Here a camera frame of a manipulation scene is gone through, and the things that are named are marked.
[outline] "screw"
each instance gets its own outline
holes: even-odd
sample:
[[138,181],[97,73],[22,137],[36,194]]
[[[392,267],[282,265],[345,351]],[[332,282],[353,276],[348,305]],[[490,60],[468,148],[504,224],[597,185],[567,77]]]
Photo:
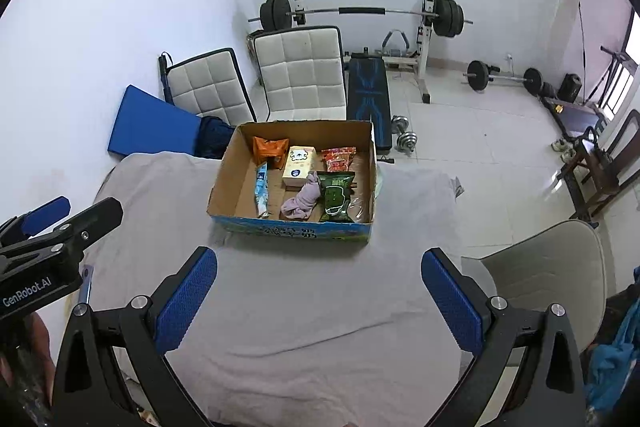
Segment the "screw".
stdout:
[[561,304],[551,304],[551,312],[558,317],[564,315],[564,307]]
[[491,297],[491,306],[497,310],[503,310],[507,307],[507,301],[502,297]]
[[82,317],[86,313],[87,309],[86,304],[80,303],[74,308],[74,315],[76,317]]
[[146,303],[149,301],[144,295],[138,295],[137,297],[133,297],[131,299],[131,307],[137,310],[141,310],[146,306]]

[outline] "blue packet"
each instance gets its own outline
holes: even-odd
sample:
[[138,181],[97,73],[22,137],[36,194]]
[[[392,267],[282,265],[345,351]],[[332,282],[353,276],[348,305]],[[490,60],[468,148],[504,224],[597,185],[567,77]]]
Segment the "blue packet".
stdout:
[[269,188],[267,186],[267,162],[258,167],[255,175],[255,205],[258,208],[258,217],[268,217],[267,201],[269,200]]

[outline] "red snack bag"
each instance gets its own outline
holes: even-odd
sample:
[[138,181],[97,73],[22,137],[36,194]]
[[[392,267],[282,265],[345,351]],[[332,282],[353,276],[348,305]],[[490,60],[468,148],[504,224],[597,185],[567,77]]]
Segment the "red snack bag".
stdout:
[[355,147],[337,147],[321,152],[327,172],[348,171],[355,153]]

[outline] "window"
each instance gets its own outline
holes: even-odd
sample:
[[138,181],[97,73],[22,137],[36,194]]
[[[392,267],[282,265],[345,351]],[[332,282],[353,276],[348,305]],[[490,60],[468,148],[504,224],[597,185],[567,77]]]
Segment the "window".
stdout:
[[[640,62],[640,18],[635,12],[632,12],[629,20],[624,49],[636,64]],[[626,94],[634,81],[634,74],[636,74],[635,71],[628,71],[622,64],[618,64],[616,71],[613,73],[609,89],[607,89],[600,104],[608,120],[613,120],[613,117],[622,106],[622,102],[625,100]]]

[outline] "white tissue box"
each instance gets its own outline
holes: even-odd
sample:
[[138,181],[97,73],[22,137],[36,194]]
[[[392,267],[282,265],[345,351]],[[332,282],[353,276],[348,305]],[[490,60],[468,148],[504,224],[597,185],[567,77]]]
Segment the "white tissue box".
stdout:
[[314,168],[316,149],[293,145],[289,148],[287,162],[282,173],[282,181],[287,187],[303,187],[309,171]]

